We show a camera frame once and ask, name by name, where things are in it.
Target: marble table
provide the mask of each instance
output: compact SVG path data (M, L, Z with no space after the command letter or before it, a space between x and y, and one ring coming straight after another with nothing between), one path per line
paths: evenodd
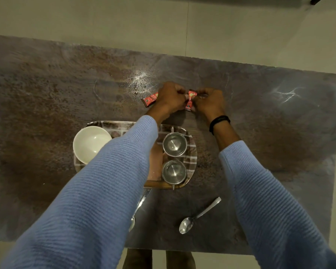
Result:
M75 175L72 140L96 120L136 121L164 81L223 91L233 127L329 237L336 156L336 74L0 36L0 240L17 239ZM205 121L165 123L194 137L198 163L179 190L152 190L130 248L250 254ZM189 233L180 221L217 196Z

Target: steel spoon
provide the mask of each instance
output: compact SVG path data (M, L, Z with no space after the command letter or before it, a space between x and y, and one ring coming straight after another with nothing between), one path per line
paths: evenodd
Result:
M137 208L136 208L136 210L134 211L134 214L133 214L133 216L132 216L132 219L131 219L131 226L129 227L128 232L130 232L130 231L132 230L132 228L134 227L134 224L136 223L136 218L135 218L136 212L137 212L138 209L142 206L143 201L147 198L147 196L148 196L148 194L150 193L151 190L152 190L152 189L148 189L148 190L146 190L146 191L144 192L144 194L143 194L141 200L139 201L138 206L137 206Z
M211 203L211 204L209 205L209 207L207 207L204 211L202 211L202 212L201 212L200 214L198 214L196 217L194 217L194 218L191 218L191 217L187 217L187 218L185 218L185 219L181 222L181 224L180 224L180 226L179 226L179 232L180 232L181 234L185 234L185 233L187 233L187 232L192 228L194 219L198 219L199 217L201 217L202 215L204 215L205 213L207 213L208 211L210 211L210 210L211 210L216 204L218 204L220 201L221 201L221 198L218 197L217 199L215 199L215 200L213 201L213 203Z

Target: hand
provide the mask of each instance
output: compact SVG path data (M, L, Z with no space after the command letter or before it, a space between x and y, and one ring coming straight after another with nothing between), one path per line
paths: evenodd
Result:
M217 117L225 115L224 97L221 90L204 88L198 91L198 95L192 97L194 110L203 113L208 125Z
M167 119L171 113L185 108L188 95L185 94L183 86L166 82L158 90L158 97L154 105L147 111L147 115L152 116L157 124Z

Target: bracelet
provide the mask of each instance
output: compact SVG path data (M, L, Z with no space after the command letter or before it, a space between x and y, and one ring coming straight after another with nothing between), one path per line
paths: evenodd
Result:
M209 132L212 133L214 135L214 132L213 132L213 127L217 124L217 123L220 123L222 121L228 121L228 123L230 123L230 120L228 118L228 116L226 115L222 115L222 116L219 116L217 118L215 118L211 123L210 123L210 126L209 126Z

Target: floor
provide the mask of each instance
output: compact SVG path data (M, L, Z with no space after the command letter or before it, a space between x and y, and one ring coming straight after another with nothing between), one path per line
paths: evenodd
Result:
M336 73L336 0L0 0L0 35ZM0 242L0 258L11 245ZM197 268L258 268L252 256L194 257ZM164 251L153 260L165 268Z

